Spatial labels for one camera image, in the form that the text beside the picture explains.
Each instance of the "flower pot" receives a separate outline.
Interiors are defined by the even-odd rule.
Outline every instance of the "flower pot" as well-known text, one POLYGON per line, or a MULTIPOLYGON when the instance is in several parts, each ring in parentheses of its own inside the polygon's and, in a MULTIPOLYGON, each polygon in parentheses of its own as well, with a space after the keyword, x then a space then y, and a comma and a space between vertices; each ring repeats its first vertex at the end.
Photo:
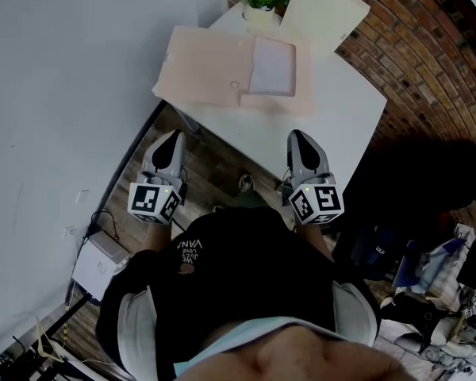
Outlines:
POLYGON ((269 25, 273 21, 275 10, 263 11, 255 9, 248 4, 245 5, 244 17, 245 20, 254 25, 269 25))

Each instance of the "plaid cloth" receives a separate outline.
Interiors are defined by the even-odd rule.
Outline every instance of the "plaid cloth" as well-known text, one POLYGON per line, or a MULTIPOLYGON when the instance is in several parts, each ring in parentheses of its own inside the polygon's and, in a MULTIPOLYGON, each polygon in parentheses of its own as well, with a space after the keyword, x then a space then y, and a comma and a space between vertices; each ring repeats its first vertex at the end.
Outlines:
POLYGON ((463 263, 466 262, 470 246, 476 240, 474 229, 468 225, 457 224, 455 236, 466 239, 464 245, 453 255, 446 258, 432 285, 428 288, 425 296, 430 299, 439 309, 458 312, 460 309, 460 292, 462 286, 457 282, 457 276, 463 263))

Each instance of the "wooden floor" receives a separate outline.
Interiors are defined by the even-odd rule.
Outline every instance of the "wooden floor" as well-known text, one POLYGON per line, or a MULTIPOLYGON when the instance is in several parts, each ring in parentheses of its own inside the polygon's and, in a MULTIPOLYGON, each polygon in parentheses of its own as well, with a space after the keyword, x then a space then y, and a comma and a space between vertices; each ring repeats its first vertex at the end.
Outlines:
MULTIPOLYGON (((232 199, 239 192, 239 178, 246 171, 252 173, 256 182, 256 190, 271 207, 281 212, 288 227, 294 225, 291 212, 282 209, 281 199, 275 192, 275 188, 280 184, 276 178, 206 129, 201 128, 197 134, 191 133, 177 113, 168 106, 160 114, 134 152, 106 203, 106 209, 115 217, 117 233, 124 248, 130 252, 139 251, 148 227, 148 224, 127 213, 129 185, 136 180, 136 173, 140 170, 146 149, 161 134, 173 129, 181 129, 186 134, 185 168, 189 175, 189 189, 185 205, 179 206, 175 211, 175 219, 182 227, 186 228, 196 218, 210 213, 213 205, 230 205, 232 199)), ((103 214, 99 224, 107 233, 113 234, 113 226, 109 216, 103 214)), ((172 236, 175 237, 180 233, 181 230, 173 225, 172 236)), ((385 292, 390 292, 379 288, 373 289, 373 291, 378 299, 384 298, 386 296, 385 292)), ((75 301, 80 297, 81 294, 77 291, 75 301)), ((107 379, 132 379, 116 365, 109 364, 109 358, 99 348, 94 336, 98 315, 99 308, 87 303, 72 317, 68 322, 67 348, 81 360, 89 360, 86 364, 100 372, 107 379)), ((61 330, 56 334, 56 338, 62 339, 61 330)), ((390 351, 390 346, 387 343, 381 344, 380 340, 377 347, 392 356, 397 357, 399 355, 398 348, 390 349, 390 351)), ((417 361, 414 360, 413 363, 405 360, 407 358, 402 356, 405 366, 410 367, 411 373, 416 378, 432 378, 429 376, 431 364, 418 359, 417 361), (418 372, 417 367, 420 365, 423 367, 422 372, 418 372)))

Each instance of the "potted plant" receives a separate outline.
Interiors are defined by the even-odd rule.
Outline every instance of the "potted plant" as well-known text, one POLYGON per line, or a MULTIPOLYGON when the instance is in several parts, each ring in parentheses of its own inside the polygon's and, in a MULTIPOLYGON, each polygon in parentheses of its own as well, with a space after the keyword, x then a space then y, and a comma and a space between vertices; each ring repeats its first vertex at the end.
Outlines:
POLYGON ((273 19, 275 7, 287 6, 289 0, 244 0, 244 17, 256 24, 267 24, 273 19))

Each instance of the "brick wall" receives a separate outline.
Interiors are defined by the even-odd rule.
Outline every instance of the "brick wall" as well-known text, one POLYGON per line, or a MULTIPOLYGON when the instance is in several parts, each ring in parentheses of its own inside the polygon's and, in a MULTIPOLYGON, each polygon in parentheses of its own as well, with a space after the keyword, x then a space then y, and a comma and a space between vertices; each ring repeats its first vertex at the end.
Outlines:
MULTIPOLYGON (((363 1, 370 12, 337 53, 388 99, 370 146, 413 135, 476 143, 476 40, 466 18, 451 0, 363 1)), ((455 216, 476 229, 476 203, 455 216)))

